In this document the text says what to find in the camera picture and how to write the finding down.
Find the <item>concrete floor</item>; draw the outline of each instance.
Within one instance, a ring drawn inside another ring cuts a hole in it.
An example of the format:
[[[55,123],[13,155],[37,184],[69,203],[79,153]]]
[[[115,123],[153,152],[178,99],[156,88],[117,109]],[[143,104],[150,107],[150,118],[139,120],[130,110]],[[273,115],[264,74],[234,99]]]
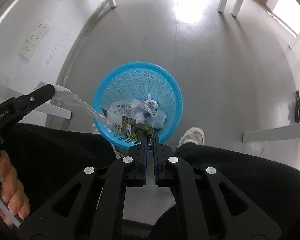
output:
[[[244,0],[233,18],[234,1],[220,14],[219,0],[116,0],[117,8],[81,39],[65,86],[90,103],[110,70],[130,61],[153,62],[176,79],[184,102],[181,122],[165,144],[175,149],[184,131],[198,126],[206,145],[300,170],[300,139],[241,142],[244,131],[293,123],[300,44],[290,50],[293,36],[252,0]],[[54,127],[90,132],[91,125],[89,116],[73,109],[70,122]],[[168,189],[147,186],[127,191],[124,218],[154,224],[173,204]],[[146,215],[137,217],[136,208]]]

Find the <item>metal screw cap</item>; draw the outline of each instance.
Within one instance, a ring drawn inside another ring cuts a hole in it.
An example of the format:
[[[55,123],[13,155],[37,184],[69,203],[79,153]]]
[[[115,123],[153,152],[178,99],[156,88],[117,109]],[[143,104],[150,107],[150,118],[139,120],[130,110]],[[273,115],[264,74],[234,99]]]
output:
[[[122,160],[124,163],[130,163],[133,161],[132,157],[130,156],[125,156]]]
[[[94,168],[93,167],[86,167],[85,169],[84,169],[84,173],[85,174],[91,174],[91,173],[93,173],[94,172]]]
[[[217,170],[214,167],[208,167],[206,169],[206,172],[209,174],[215,174],[217,172]]]
[[[175,157],[175,156],[171,156],[171,157],[168,158],[168,161],[171,162],[171,163],[177,163],[178,160],[179,159],[177,157]]]

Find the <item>wall socket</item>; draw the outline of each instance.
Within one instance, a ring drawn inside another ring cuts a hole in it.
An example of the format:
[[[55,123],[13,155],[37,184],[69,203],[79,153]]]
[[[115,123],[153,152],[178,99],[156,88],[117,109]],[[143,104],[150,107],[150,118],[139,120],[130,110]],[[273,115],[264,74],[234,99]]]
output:
[[[27,60],[31,60],[35,52],[35,46],[33,46],[29,41],[26,41],[26,44],[22,47],[20,54],[24,56]]]
[[[45,35],[47,33],[47,31],[49,30],[49,23],[47,23],[47,21],[45,19],[41,19],[37,25],[36,25],[36,29],[39,31],[39,33],[41,33],[42,35]]]
[[[27,40],[35,47],[38,47],[42,39],[43,35],[37,30],[37,28],[33,28],[30,36],[27,38]]]

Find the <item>shoe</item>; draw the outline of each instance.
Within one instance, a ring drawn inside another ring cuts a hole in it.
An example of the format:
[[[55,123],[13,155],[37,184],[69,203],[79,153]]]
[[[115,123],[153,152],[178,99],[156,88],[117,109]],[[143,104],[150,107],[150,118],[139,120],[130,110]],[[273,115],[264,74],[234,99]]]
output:
[[[181,136],[177,148],[185,143],[204,145],[204,132],[198,127],[192,127]]]

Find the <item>person's leg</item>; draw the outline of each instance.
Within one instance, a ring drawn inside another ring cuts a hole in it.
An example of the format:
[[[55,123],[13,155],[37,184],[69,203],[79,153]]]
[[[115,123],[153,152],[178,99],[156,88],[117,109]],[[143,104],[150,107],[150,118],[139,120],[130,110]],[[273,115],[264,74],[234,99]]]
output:
[[[96,169],[116,160],[101,135],[17,124],[4,136],[5,150],[35,211],[87,166]]]
[[[174,155],[195,168],[216,168],[276,221],[284,232],[300,212],[300,171],[281,163],[203,144],[202,130],[188,130],[180,139]],[[166,232],[165,235],[164,228],[171,228],[175,223],[174,206],[159,218],[151,235],[160,232],[166,237],[160,239],[173,239],[175,236],[171,233]]]

